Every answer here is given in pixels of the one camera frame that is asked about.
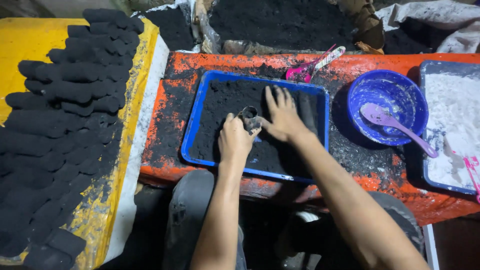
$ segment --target bowl rim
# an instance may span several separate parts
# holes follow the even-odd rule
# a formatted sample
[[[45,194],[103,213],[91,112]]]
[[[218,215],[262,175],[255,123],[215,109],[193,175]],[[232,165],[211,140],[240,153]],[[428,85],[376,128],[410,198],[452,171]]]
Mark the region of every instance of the bowl rim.
[[[368,138],[368,136],[365,134],[366,132],[364,132],[362,129],[360,129],[357,121],[355,120],[355,118],[353,117],[353,111],[352,111],[352,108],[350,106],[350,101],[351,101],[351,95],[352,95],[352,90],[356,87],[357,83],[362,80],[364,77],[370,75],[370,74],[376,74],[376,73],[380,73],[380,74],[395,74],[395,75],[399,75],[403,78],[405,78],[407,81],[409,81],[412,85],[414,85],[414,91],[417,91],[418,94],[420,95],[420,98],[417,99],[417,102],[420,102],[422,103],[424,106],[425,106],[425,117],[423,119],[423,123],[421,124],[421,127],[418,131],[412,131],[413,133],[415,133],[417,136],[420,136],[423,131],[425,130],[425,128],[427,127],[427,122],[428,122],[428,118],[429,118],[429,110],[428,110],[428,103],[427,103],[427,99],[425,98],[425,95],[423,94],[422,90],[420,89],[420,87],[418,86],[418,84],[416,84],[414,81],[412,81],[410,78],[408,78],[407,76],[401,74],[401,73],[398,73],[396,71],[393,71],[393,70],[388,70],[388,69],[377,69],[377,70],[370,70],[370,71],[367,71],[365,73],[363,73],[362,75],[358,76],[353,82],[352,84],[350,85],[349,89],[348,89],[348,94],[347,94],[347,110],[348,110],[348,117],[350,118],[351,122],[353,123],[353,125],[355,126],[355,128],[360,132],[362,133],[365,137]],[[405,139],[397,139],[395,141],[385,141],[385,142],[377,142],[377,143],[380,143],[380,144],[383,144],[383,145],[388,145],[388,146],[399,146],[399,145],[404,145],[404,144],[407,144],[407,143],[410,143],[412,142],[412,139],[409,139],[409,138],[405,138]]]

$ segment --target blue tray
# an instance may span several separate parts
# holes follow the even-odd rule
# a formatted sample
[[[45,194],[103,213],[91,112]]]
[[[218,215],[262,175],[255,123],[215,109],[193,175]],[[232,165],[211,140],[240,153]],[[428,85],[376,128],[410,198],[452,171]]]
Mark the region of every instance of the blue tray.
[[[205,100],[205,95],[207,93],[208,84],[211,80],[218,79],[220,82],[224,81],[236,81],[236,80],[248,80],[248,81],[256,81],[256,82],[265,82],[265,86],[267,85],[278,85],[280,87],[286,87],[290,89],[290,91],[303,91],[309,94],[317,95],[317,109],[318,109],[318,137],[320,142],[324,145],[325,149],[328,151],[328,130],[329,130],[329,95],[328,92],[322,86],[312,85],[312,84],[305,84],[305,83],[294,83],[285,80],[279,79],[263,79],[260,77],[254,77],[251,75],[245,74],[237,74],[232,72],[223,72],[217,70],[211,70],[204,73],[202,76],[202,80],[200,81],[200,85],[198,86],[197,95],[195,96],[195,102],[193,104],[192,113],[190,115],[190,119],[187,125],[187,132],[185,133],[185,137],[183,138],[182,146],[181,146],[181,155],[182,157],[191,163],[195,164],[202,164],[205,166],[218,166],[218,163],[208,160],[198,160],[193,159],[190,157],[188,149],[192,147],[193,141],[195,140],[195,136],[198,132],[198,128],[200,125],[200,117],[202,115],[203,110],[203,103]],[[312,183],[311,179],[305,179],[301,177],[292,177],[290,175],[283,175],[279,173],[267,172],[267,171],[260,171],[254,169],[243,169],[246,173],[255,174],[258,176],[266,176],[266,177],[273,177],[278,179],[284,180],[293,180],[299,182],[306,182]]]
[[[425,75],[427,74],[442,74],[442,73],[450,73],[452,75],[461,75],[461,76],[474,76],[480,77],[480,65],[479,64],[467,64],[467,63],[458,63],[458,62],[447,62],[447,61],[433,61],[427,60],[422,62],[420,65],[420,89],[422,90],[423,94],[425,95]],[[427,137],[427,131],[422,134],[422,139],[426,142],[430,142]],[[468,188],[458,187],[454,185],[448,185],[443,183],[438,183],[433,181],[428,177],[428,159],[423,160],[423,178],[425,181],[431,185],[436,186],[438,188],[457,191],[465,194],[472,194],[475,195],[477,191],[472,185],[467,185]]]

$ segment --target orange painted surface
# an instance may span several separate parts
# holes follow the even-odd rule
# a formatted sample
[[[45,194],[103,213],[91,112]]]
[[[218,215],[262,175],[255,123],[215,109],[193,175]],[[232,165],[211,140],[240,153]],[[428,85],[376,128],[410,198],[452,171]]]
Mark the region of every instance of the orange painted surface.
[[[178,112],[191,108],[172,108],[173,112],[164,115],[161,110],[173,106],[169,103],[171,96],[165,91],[168,87],[183,87],[192,97],[196,93],[195,82],[198,73],[186,74],[186,71],[222,70],[241,72],[242,69],[259,67],[263,63],[273,67],[285,67],[292,64],[312,61],[315,55],[271,55],[271,56],[244,56],[244,55],[212,55],[212,54],[188,54],[174,52],[170,55],[166,77],[160,82],[152,121],[148,131],[147,142],[143,155],[143,166],[141,174],[147,176],[145,182],[148,184],[174,184],[182,176],[197,167],[188,165],[185,161],[170,156],[162,156],[162,153],[152,153],[154,144],[161,143],[162,130],[155,128],[158,121],[170,121],[171,129],[177,131],[179,152],[183,136],[181,130],[187,123],[178,117]],[[480,54],[418,54],[418,55],[347,55],[331,63],[324,79],[345,81],[348,85],[359,75],[376,69],[389,69],[407,75],[414,81],[418,81],[419,65],[424,60],[457,61],[465,63],[480,63]],[[398,156],[392,157],[392,164],[398,165],[402,162]],[[475,202],[474,196],[449,192],[441,189],[428,188],[429,191],[419,189],[425,187],[421,179],[408,179],[407,172],[383,172],[385,175],[397,175],[385,182],[380,175],[370,173],[369,175],[353,174],[354,179],[367,191],[381,191],[396,196],[415,214],[419,225],[425,225],[451,219],[466,214],[480,211],[480,205]],[[281,203],[298,203],[319,210],[326,210],[322,196],[315,185],[305,186],[295,182],[278,182],[268,179],[244,177],[241,181],[242,196],[257,199],[269,199]]]

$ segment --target person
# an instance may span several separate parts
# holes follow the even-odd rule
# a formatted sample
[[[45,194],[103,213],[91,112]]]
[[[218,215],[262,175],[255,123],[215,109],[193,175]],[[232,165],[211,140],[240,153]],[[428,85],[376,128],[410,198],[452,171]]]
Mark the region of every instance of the person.
[[[363,190],[305,127],[289,92],[274,88],[276,101],[270,87],[265,88],[272,122],[260,118],[262,127],[297,150],[331,213],[309,229],[331,241],[320,253],[317,269],[429,269],[419,252],[421,233],[411,212],[390,195]],[[259,132],[249,135],[242,120],[228,114],[218,139],[216,184],[207,170],[192,171],[179,181],[169,206],[163,269],[247,269],[238,226],[240,179]],[[356,259],[345,263],[347,256]]]

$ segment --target yellow surface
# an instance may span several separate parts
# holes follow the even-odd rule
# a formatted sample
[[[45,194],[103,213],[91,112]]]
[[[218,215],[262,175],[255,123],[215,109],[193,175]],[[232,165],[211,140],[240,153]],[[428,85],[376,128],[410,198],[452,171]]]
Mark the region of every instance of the yellow surface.
[[[100,266],[107,254],[110,235],[113,229],[117,205],[120,198],[123,178],[127,168],[130,148],[142,104],[148,71],[152,60],[158,27],[143,19],[145,31],[140,35],[140,45],[133,59],[131,76],[127,83],[127,103],[119,112],[123,122],[120,152],[111,175],[104,176],[105,183],[90,186],[82,194],[88,204],[79,205],[73,222],[63,228],[85,239],[87,246],[76,261],[76,269],[92,269]],[[88,25],[84,19],[0,19],[0,123],[3,123],[11,108],[5,103],[5,96],[12,92],[27,91],[25,78],[18,72],[21,60],[50,62],[46,54],[52,48],[65,48],[68,25]],[[18,257],[2,258],[0,264],[22,264],[28,248]]]

